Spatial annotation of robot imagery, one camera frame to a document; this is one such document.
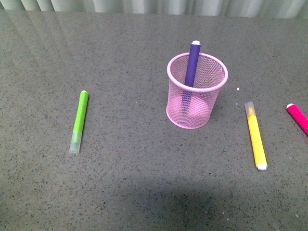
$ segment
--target white marker cap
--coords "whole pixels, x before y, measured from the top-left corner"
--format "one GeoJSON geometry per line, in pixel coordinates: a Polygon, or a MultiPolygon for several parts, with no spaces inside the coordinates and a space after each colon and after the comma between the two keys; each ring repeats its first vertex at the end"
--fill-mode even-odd
{"type": "Polygon", "coordinates": [[[293,103],[288,104],[288,105],[287,105],[287,109],[288,109],[289,107],[291,107],[292,105],[294,105],[294,104],[293,104],[293,103]]]}
{"type": "Polygon", "coordinates": [[[267,164],[260,164],[257,166],[259,171],[265,171],[268,168],[267,164]]]}
{"type": "Polygon", "coordinates": [[[192,41],[192,44],[193,45],[200,45],[200,42],[196,40],[196,41],[192,41]]]}

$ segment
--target pen holder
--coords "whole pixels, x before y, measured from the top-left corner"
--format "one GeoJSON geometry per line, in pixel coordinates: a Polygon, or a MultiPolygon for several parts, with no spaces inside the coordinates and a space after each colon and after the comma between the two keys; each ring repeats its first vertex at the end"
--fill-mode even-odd
{"type": "Polygon", "coordinates": [[[167,66],[169,92],[167,116],[175,125],[194,129],[210,119],[219,89],[227,82],[228,70],[217,58],[199,54],[193,87],[184,85],[189,53],[179,54],[167,66]]]}

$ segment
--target marker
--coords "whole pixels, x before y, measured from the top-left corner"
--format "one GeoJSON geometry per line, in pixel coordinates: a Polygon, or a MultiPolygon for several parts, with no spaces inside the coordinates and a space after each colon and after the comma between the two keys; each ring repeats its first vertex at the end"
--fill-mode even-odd
{"type": "MultiPolygon", "coordinates": [[[[193,87],[194,83],[194,77],[196,75],[197,70],[197,64],[199,59],[199,53],[200,53],[200,42],[199,41],[193,41],[191,43],[191,48],[189,51],[189,57],[188,57],[188,63],[187,63],[187,70],[186,70],[186,77],[184,84],[188,87],[193,87]]],[[[184,91],[183,92],[183,98],[182,98],[182,108],[189,108],[190,101],[191,101],[192,93],[190,91],[184,91]]]]}
{"type": "Polygon", "coordinates": [[[85,90],[83,90],[80,93],[78,110],[77,110],[77,115],[76,115],[76,120],[74,124],[72,140],[71,140],[71,146],[69,148],[69,152],[71,154],[78,154],[80,150],[81,136],[82,136],[82,131],[83,131],[83,125],[85,122],[88,98],[89,98],[89,94],[85,90]]]}
{"type": "Polygon", "coordinates": [[[287,105],[287,111],[308,136],[308,119],[305,117],[305,115],[293,103],[287,105]]]}
{"type": "Polygon", "coordinates": [[[266,162],[266,157],[263,149],[254,103],[253,102],[245,103],[245,109],[250,131],[252,149],[254,151],[254,156],[255,156],[256,167],[260,171],[265,171],[268,167],[268,164],[266,162]]]}

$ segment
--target yellow marker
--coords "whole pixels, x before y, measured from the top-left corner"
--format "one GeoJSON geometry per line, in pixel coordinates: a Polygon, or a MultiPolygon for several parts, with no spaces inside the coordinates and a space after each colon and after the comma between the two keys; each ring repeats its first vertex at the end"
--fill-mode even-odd
{"type": "Polygon", "coordinates": [[[266,162],[266,157],[263,149],[254,103],[245,103],[245,109],[250,131],[252,149],[254,150],[256,167],[260,171],[265,171],[268,168],[268,164],[266,162]]]}

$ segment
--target pen holder rim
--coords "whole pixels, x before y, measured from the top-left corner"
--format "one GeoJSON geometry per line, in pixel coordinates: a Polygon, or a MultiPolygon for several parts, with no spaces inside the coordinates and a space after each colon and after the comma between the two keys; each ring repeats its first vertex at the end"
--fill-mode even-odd
{"type": "Polygon", "coordinates": [[[219,90],[228,80],[228,70],[225,66],[225,64],[223,64],[222,61],[220,61],[218,58],[215,58],[214,56],[211,56],[209,54],[204,54],[204,53],[199,53],[199,56],[203,56],[203,57],[207,57],[209,59],[212,59],[214,60],[215,62],[217,62],[224,70],[224,74],[225,74],[225,77],[224,79],[219,83],[217,84],[216,86],[213,86],[213,87],[210,87],[210,88],[194,88],[194,87],[188,87],[182,83],[180,83],[179,81],[177,81],[172,73],[171,73],[171,65],[173,64],[173,62],[175,60],[177,60],[178,58],[181,58],[181,57],[184,57],[184,56],[189,56],[189,52],[187,53],[183,53],[183,54],[179,54],[177,56],[175,56],[174,58],[172,58],[168,65],[167,65],[167,74],[168,74],[168,77],[169,79],[175,84],[177,85],[179,88],[183,89],[183,90],[187,90],[187,91],[190,91],[190,92],[197,92],[197,93],[206,93],[206,92],[212,92],[212,91],[215,91],[215,90],[219,90]]]}

